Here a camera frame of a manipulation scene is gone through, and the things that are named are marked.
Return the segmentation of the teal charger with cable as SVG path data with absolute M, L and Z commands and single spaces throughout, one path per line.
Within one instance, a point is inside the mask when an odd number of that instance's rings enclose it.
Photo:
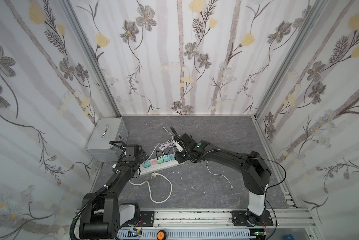
M 150 161 L 145 161 L 143 162 L 143 167 L 144 168 L 149 168 L 151 166 L 151 162 Z

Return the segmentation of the green charger with black cable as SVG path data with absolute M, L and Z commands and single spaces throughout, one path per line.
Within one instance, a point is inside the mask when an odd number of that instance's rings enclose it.
M 162 163 L 164 163 L 163 157 L 158 157 L 157 158 L 157 164 L 162 164 Z

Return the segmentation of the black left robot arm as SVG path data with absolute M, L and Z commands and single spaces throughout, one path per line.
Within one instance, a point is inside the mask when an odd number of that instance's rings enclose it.
M 116 239 L 123 225 L 119 195 L 149 156 L 141 145 L 127 145 L 122 141 L 109 144 L 122 149 L 122 153 L 110 179 L 96 192 L 84 196 L 81 209 L 70 225 L 71 240 Z

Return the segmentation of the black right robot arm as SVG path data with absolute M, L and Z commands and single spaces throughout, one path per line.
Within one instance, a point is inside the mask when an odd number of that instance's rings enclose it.
M 246 154 L 228 151 L 207 141 L 196 142 L 188 134 L 180 136 L 174 127 L 170 127 L 170 129 L 174 134 L 174 141 L 178 148 L 175 152 L 175 159 L 179 163 L 190 161 L 197 164 L 203 161 L 211 161 L 240 172 L 244 186 L 249 191 L 248 206 L 243 219 L 250 227 L 263 222 L 267 190 L 282 184 L 286 180 L 284 177 L 279 183 L 271 186 L 269 182 L 272 171 L 267 162 L 277 164 L 284 172 L 286 171 L 285 168 L 276 161 L 262 158 L 257 152 L 252 151 Z

